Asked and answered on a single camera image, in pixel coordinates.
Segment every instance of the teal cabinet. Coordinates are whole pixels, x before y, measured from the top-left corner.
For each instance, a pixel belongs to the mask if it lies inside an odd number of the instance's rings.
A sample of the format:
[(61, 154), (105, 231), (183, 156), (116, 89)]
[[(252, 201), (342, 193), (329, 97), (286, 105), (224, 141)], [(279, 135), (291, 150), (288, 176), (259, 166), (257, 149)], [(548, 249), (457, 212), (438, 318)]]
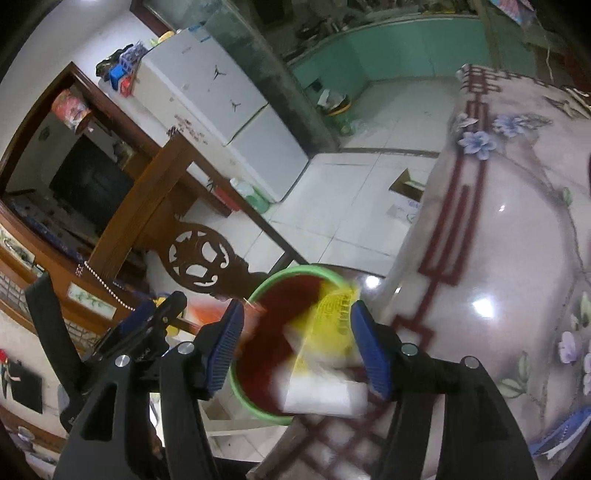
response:
[(303, 88), (318, 79), (325, 88), (356, 98), (367, 85), (367, 75), (346, 36), (335, 40), (290, 68)]
[(417, 21), (375, 25), (344, 37), (367, 78), (431, 77), (433, 68)]
[[(492, 15), (504, 69), (535, 76), (533, 52), (509, 18)], [(290, 65), (303, 88), (357, 97), (368, 82), (397, 77), (450, 77), (465, 63), (492, 66), (478, 17), (444, 15), (368, 25), (329, 37)]]

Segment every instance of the cardboard box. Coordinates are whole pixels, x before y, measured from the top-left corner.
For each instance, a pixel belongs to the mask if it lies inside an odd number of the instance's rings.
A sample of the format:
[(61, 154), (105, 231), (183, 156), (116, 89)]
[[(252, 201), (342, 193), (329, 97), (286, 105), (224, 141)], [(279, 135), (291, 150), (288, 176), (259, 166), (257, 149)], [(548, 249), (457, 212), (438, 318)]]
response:
[(388, 215), (413, 222), (415, 215), (421, 207), (421, 199), (425, 191), (425, 185), (410, 177), (408, 169), (390, 185), (388, 189), (393, 193), (394, 204), (388, 210)]

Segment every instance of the table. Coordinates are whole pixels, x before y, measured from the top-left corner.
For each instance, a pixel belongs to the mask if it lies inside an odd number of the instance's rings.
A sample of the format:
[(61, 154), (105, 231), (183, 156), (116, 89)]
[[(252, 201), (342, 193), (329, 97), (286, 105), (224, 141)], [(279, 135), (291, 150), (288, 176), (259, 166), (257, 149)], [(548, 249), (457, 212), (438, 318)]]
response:
[[(539, 80), (478, 66), (462, 80), (454, 114), (477, 122), (452, 126), (397, 261), (366, 301), (403, 342), (479, 358), (535, 445), (540, 479), (568, 478), (591, 445), (591, 121)], [(493, 141), (487, 160), (457, 144), (478, 131)], [(362, 419), (298, 416), (251, 477), (368, 478), (391, 415), (372, 397)], [(442, 428), (438, 401), (423, 478), (436, 474)]]

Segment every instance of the refrigerator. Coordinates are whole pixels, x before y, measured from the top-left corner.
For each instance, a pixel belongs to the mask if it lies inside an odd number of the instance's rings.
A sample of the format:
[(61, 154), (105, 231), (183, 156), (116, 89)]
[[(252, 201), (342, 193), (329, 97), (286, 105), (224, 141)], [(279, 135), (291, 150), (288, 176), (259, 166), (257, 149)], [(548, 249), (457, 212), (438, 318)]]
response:
[(225, 177), (280, 202), (308, 163), (283, 121), (204, 27), (183, 30), (141, 60), (133, 95), (176, 127)]

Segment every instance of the white wall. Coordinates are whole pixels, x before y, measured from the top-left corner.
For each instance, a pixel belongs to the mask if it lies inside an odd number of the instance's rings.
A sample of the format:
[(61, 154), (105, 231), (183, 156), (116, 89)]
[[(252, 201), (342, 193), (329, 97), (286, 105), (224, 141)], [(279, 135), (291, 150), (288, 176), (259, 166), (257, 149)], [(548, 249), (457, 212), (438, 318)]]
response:
[(7, 353), (8, 358), (12, 361), (20, 360), (24, 367), (42, 376), (44, 414), (41, 415), (15, 402), (10, 393), (8, 393), (7, 399), (0, 395), (0, 404), (29, 423), (54, 435), (65, 437), (66, 431), (61, 426), (57, 411), (57, 386), (59, 382), (41, 348), (39, 338), (25, 327), (20, 326), (1, 310), (0, 348)]
[(6, 150), (43, 90), (72, 60), (74, 51), (129, 10), (130, 4), (130, 0), (63, 0), (42, 20), (0, 83), (0, 152)]
[[(39, 134), (44, 128), (49, 128), (49, 137), (42, 141)], [(45, 196), (51, 196), (51, 179), (74, 146), (76, 138), (74, 132), (55, 115), (48, 114), (18, 161), (7, 191), (35, 189)]]
[[(122, 12), (126, 12), (124, 18), (129, 19), (130, 3), (131, 0), (63, 0), (42, 20), (0, 83), (0, 153), (4, 153), (35, 101), (72, 60), (80, 63), (85, 73), (94, 78), (96, 63), (120, 46), (130, 43), (131, 38), (127, 41), (128, 37), (133, 37), (133, 41), (139, 40), (132, 33), (134, 30), (128, 30), (125, 22), (104, 30), (105, 25)], [(85, 47), (87, 40), (90, 42), (88, 50)], [(105, 42), (105, 49), (100, 47), (101, 41)], [(162, 135), (155, 140), (163, 144)], [(14, 359), (22, 359), (25, 366), (43, 376), (44, 404), (51, 408), (40, 415), (10, 398), (4, 400), (1, 395), (0, 404), (48, 432), (65, 436), (57, 417), (57, 378), (36, 335), (0, 312), (0, 348), (6, 349)]]

